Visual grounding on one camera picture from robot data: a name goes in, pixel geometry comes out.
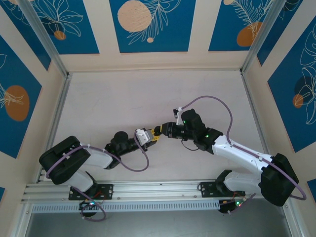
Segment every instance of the orange circle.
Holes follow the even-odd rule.
[[[66,34],[62,31],[55,31],[54,35],[58,40],[65,40],[66,39]]]
[[[19,85],[12,85],[6,90],[4,98],[7,100],[5,110],[10,118],[18,122],[23,121],[30,108],[30,99],[26,90]]]
[[[257,35],[262,22],[254,22],[249,26],[244,27],[237,36],[237,44],[241,47],[249,47],[252,45],[255,36]]]
[[[150,25],[152,15],[141,1],[129,0],[118,10],[118,22],[126,31],[138,32]]]
[[[294,104],[294,106],[295,106],[296,108],[298,108],[298,109],[299,109],[300,107],[302,107],[303,104],[304,104],[304,98],[303,98],[303,96],[300,95],[300,94],[295,95],[294,98],[293,98],[293,104]]]

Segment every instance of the cable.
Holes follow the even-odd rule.
[[[105,218],[106,218],[106,213],[105,213],[105,210],[101,207],[101,205],[97,202],[95,202],[92,198],[90,198],[87,194],[85,194],[84,192],[80,191],[79,189],[77,189],[76,187],[73,187],[74,190],[76,190],[78,193],[80,193],[82,196],[84,196],[85,198],[87,198],[88,200],[90,200],[91,202],[94,203],[94,205],[96,205],[102,212],[103,212],[103,217],[101,219],[90,219],[90,218],[86,218],[84,215],[83,215],[83,211],[85,210],[86,206],[84,208],[82,208],[81,210],[81,217],[86,220],[86,221],[91,221],[91,222],[101,222],[101,221],[104,221]]]
[[[228,111],[228,113],[229,113],[229,115],[230,115],[230,118],[231,118],[230,124],[229,124],[228,129],[227,129],[227,133],[226,133],[228,143],[229,143],[231,146],[233,146],[233,147],[235,147],[235,148],[237,148],[237,149],[239,149],[239,150],[241,150],[241,151],[243,151],[243,152],[246,152],[247,154],[250,154],[250,155],[252,155],[252,156],[254,156],[254,157],[256,157],[256,158],[259,158],[259,157],[260,157],[259,155],[255,154],[255,153],[253,153],[253,152],[251,152],[251,151],[248,151],[248,150],[246,150],[246,149],[244,149],[244,148],[242,148],[242,147],[240,147],[240,146],[237,146],[237,145],[235,145],[235,144],[232,144],[231,140],[229,139],[229,133],[230,133],[230,131],[231,131],[231,129],[232,129],[232,125],[233,125],[233,114],[232,114],[232,111],[230,110],[230,108],[229,108],[229,107],[225,104],[225,102],[222,101],[221,99],[219,99],[219,98],[217,98],[217,97],[215,97],[215,96],[203,95],[203,96],[200,96],[200,97],[194,99],[193,101],[191,101],[191,102],[188,103],[187,105],[183,106],[181,109],[184,110],[185,108],[187,108],[187,107],[189,107],[191,104],[193,104],[195,101],[197,101],[197,100],[199,100],[199,99],[202,99],[202,98],[215,99],[215,100],[219,101],[220,103],[222,103],[222,104],[225,106],[225,108],[227,109],[227,111]],[[306,194],[305,194],[304,190],[301,188],[301,186],[299,186],[299,184],[296,183],[287,173],[285,173],[283,170],[281,170],[281,169],[280,169],[279,167],[277,167],[275,164],[273,164],[273,163],[267,161],[267,160],[264,159],[264,158],[262,158],[262,161],[265,162],[265,163],[267,163],[267,164],[269,164],[269,165],[272,166],[274,169],[276,169],[277,171],[279,171],[282,175],[284,175],[284,176],[301,192],[301,194],[302,194],[302,196],[303,196],[303,197],[297,197],[297,196],[294,196],[294,195],[290,195],[291,198],[295,198],[295,199],[298,199],[298,200],[306,200],[306,199],[307,199]]]
[[[63,157],[61,157],[46,173],[46,178],[49,179],[49,174],[51,173],[51,171],[57,166],[59,165],[64,159],[66,159],[69,155],[71,155],[72,153],[82,149],[82,148],[90,148],[90,149],[93,149],[93,150],[96,150],[96,151],[100,151],[100,152],[104,152],[105,154],[113,157],[114,159],[116,159],[119,163],[121,163],[121,165],[123,165],[126,169],[130,170],[130,171],[133,171],[133,172],[142,172],[144,170],[146,170],[148,167],[149,167],[149,159],[148,159],[148,156],[146,154],[146,152],[144,151],[144,149],[141,147],[141,145],[139,144],[137,138],[136,138],[136,131],[134,132],[134,140],[136,142],[136,145],[138,146],[138,148],[141,150],[141,152],[143,153],[143,155],[145,156],[146,158],[146,161],[147,161],[147,165],[145,168],[143,169],[132,169],[132,168],[129,168],[127,165],[125,165],[117,156],[109,153],[108,151],[106,151],[105,149],[100,149],[100,148],[97,148],[97,147],[92,147],[92,146],[88,146],[88,145],[85,145],[85,146],[80,146],[80,147],[76,147],[74,148],[73,150],[71,150],[70,152],[68,152],[67,154],[65,154]]]
[[[188,150],[193,151],[193,152],[195,152],[195,151],[198,150],[198,148],[197,148],[197,149],[190,149],[190,148],[186,147],[186,146],[183,144],[183,141],[184,141],[184,139],[181,140],[182,145],[183,145],[185,148],[187,148]]]
[[[247,200],[244,201],[240,207],[237,207],[236,209],[234,209],[234,210],[232,210],[232,211],[229,211],[228,214],[231,215],[232,213],[234,213],[234,212],[236,212],[237,210],[239,210],[239,209],[240,209],[242,206],[244,206],[249,200],[253,199],[254,196],[256,196],[256,194],[250,195],[250,197],[247,198]]]
[[[303,189],[301,188],[301,186],[299,186],[287,173],[285,173],[282,169],[280,169],[279,167],[277,167],[275,164],[271,163],[270,161],[262,158],[262,161],[264,161],[265,163],[271,165],[274,169],[276,169],[278,172],[280,172],[281,174],[283,174],[300,192],[301,194],[303,195],[303,197],[298,197],[298,196],[294,196],[294,195],[290,195],[291,198],[295,198],[295,199],[298,199],[298,200],[306,200],[307,197],[306,197],[306,194],[305,192],[303,191]]]
[[[83,149],[83,148],[90,148],[90,149],[93,149],[93,150],[97,150],[97,151],[100,151],[100,152],[103,152],[111,157],[113,157],[114,159],[116,159],[119,163],[121,163],[121,165],[123,165],[126,169],[130,170],[130,171],[133,171],[133,172],[142,172],[144,170],[146,170],[148,167],[149,167],[149,159],[148,159],[148,156],[146,154],[146,152],[144,151],[144,149],[142,148],[142,146],[139,144],[137,138],[136,138],[136,132],[134,132],[134,140],[135,140],[135,143],[136,145],[138,146],[138,148],[141,150],[141,152],[143,153],[143,155],[145,156],[146,158],[146,161],[147,161],[147,165],[145,168],[143,169],[132,169],[132,168],[129,168],[127,165],[125,165],[117,156],[109,153],[108,151],[106,151],[105,149],[100,149],[100,148],[97,148],[97,147],[92,147],[92,146],[88,146],[88,145],[85,145],[85,146],[79,146],[79,147],[76,147],[74,148],[73,150],[69,151],[67,154],[65,154],[63,157],[61,157],[46,173],[46,178],[47,179],[50,179],[49,178],[49,174],[51,173],[51,171],[57,166],[59,165],[64,159],[66,159],[68,156],[70,156],[72,153],[80,150],[80,149]],[[95,205],[103,212],[104,214],[104,217],[102,219],[98,219],[98,220],[93,220],[93,219],[89,219],[89,218],[85,218],[84,215],[83,215],[83,211],[85,210],[85,208],[83,208],[81,210],[81,216],[84,220],[87,220],[87,221],[92,221],[92,222],[100,222],[100,221],[104,221],[105,220],[105,217],[106,217],[106,214],[105,214],[105,211],[104,209],[101,207],[101,205],[99,205],[97,202],[95,202],[92,198],[90,198],[88,195],[86,195],[84,192],[80,191],[79,189],[77,189],[76,187],[73,187],[78,193],[80,193],[81,195],[83,195],[84,197],[86,197],[88,200],[92,201],[95,203]]]

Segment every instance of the metal bracket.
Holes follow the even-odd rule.
[[[197,189],[201,191],[202,198],[230,198],[234,196],[234,193],[237,193],[237,195],[240,197],[246,196],[246,193],[242,191],[228,191],[223,194],[219,190],[217,190],[215,182],[201,182],[198,185]]]
[[[94,200],[112,200],[113,194],[113,184],[97,184],[96,187],[97,193],[91,198]],[[79,192],[70,188],[69,191],[69,200],[86,200],[86,197],[81,195]]]

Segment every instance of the black joint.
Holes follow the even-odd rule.
[[[80,141],[75,136],[70,136],[41,155],[39,162],[47,172],[64,154],[79,146]],[[70,179],[89,157],[90,153],[87,150],[79,149],[68,159],[60,162],[51,171],[49,177],[54,184],[62,184]]]
[[[155,127],[154,129],[154,135],[155,136],[160,136],[162,132],[160,131],[160,126]]]
[[[224,181],[225,181],[225,178],[226,176],[231,173],[232,170],[230,169],[225,169],[218,177],[217,179],[215,180],[215,185],[216,185],[216,189],[223,195],[223,196],[226,196],[226,195],[231,195],[232,191],[230,191],[226,185],[224,184]]]
[[[288,159],[282,155],[277,154],[275,157],[271,157],[272,163],[288,174],[296,183],[298,178],[288,161]],[[261,188],[262,196],[270,203],[276,206],[283,206],[286,200],[289,198],[295,186],[279,171],[272,166],[263,167],[261,173]]]
[[[223,133],[214,128],[208,128],[197,141],[194,141],[194,144],[200,150],[207,151],[213,155],[214,152],[212,146],[215,144],[215,141],[219,136],[223,136]]]
[[[176,119],[178,118],[178,112],[179,112],[178,109],[174,109],[174,110],[173,110],[173,115],[174,115],[174,117],[175,117]]]

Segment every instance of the black plastic housing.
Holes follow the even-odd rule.
[[[296,183],[299,182],[290,162],[284,155],[278,153],[275,157],[272,157],[272,159],[273,164],[282,169]],[[259,184],[262,196],[276,206],[283,206],[295,186],[270,165],[266,168],[262,168],[262,171],[261,183]]]
[[[193,140],[198,140],[206,132],[205,124],[194,109],[184,111],[181,114],[181,119],[185,129],[192,133]]]
[[[151,141],[142,146],[144,151],[147,151],[147,148],[155,144],[157,141]],[[133,152],[139,149],[134,138],[128,138],[128,134],[124,131],[117,132],[114,135],[114,138],[109,144],[105,146],[105,150],[109,153],[115,155],[120,159],[121,156]],[[119,161],[113,159],[111,164],[106,169],[113,169],[119,164]]]
[[[71,149],[79,146],[79,140],[75,136],[70,136],[41,155],[39,162],[47,172],[61,157],[63,157],[63,154],[66,154]],[[72,153],[69,159],[64,159],[58,164],[51,171],[49,177],[54,184],[62,184],[66,182],[82,166],[89,156],[90,153],[87,150],[79,149]]]
[[[177,125],[175,122],[164,123],[162,125],[161,132],[168,138],[193,140],[192,132],[186,130],[184,125]]]

